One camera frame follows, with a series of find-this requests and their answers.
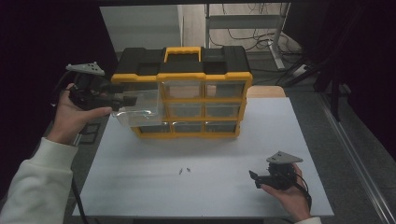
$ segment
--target person's wrist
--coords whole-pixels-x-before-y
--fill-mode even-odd
[[[47,139],[51,142],[63,144],[63,145],[72,145],[75,136],[70,136],[70,134],[65,134],[64,132],[58,132],[56,130],[51,130]]]

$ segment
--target white surface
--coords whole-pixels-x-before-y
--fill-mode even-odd
[[[266,158],[281,150],[304,159],[312,215],[332,216],[289,98],[247,101],[237,138],[138,139],[110,118],[81,192],[86,214],[283,217],[280,203],[248,174],[268,175]]]
[[[177,6],[100,7],[116,52],[181,45]]]

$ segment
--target white table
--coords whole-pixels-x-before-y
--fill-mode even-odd
[[[248,98],[237,138],[138,139],[110,118],[81,199],[87,216],[284,217],[248,174],[279,150],[304,159],[312,215],[333,216],[289,98]]]

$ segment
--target hand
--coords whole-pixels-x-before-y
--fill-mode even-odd
[[[302,171],[295,163],[293,164],[293,167],[297,175],[303,176]],[[299,176],[297,176],[297,183],[305,188],[303,180]],[[296,187],[293,186],[286,190],[278,190],[271,188],[268,185],[262,185],[262,189],[276,197],[282,204],[283,208],[291,214],[297,222],[311,218],[308,202],[306,201],[305,196]]]
[[[75,106],[69,99],[70,91],[61,93],[58,108],[56,110],[55,121],[48,140],[60,144],[70,145],[85,124],[91,119],[101,118],[111,113],[111,107],[100,107],[89,111],[83,111]]]

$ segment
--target human arm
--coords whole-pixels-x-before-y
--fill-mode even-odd
[[[15,174],[0,223],[63,223],[73,176],[70,166],[78,151],[69,145],[89,120],[111,112],[109,107],[81,111],[68,95],[67,91],[60,98],[48,137]]]
[[[303,172],[294,163],[294,170],[297,174],[297,184],[304,188],[302,176]],[[267,193],[277,198],[282,204],[283,208],[297,221],[298,224],[320,224],[319,217],[311,217],[309,212],[308,202],[296,187],[291,187],[286,190],[278,190],[271,188],[268,185],[262,185],[262,189]]]

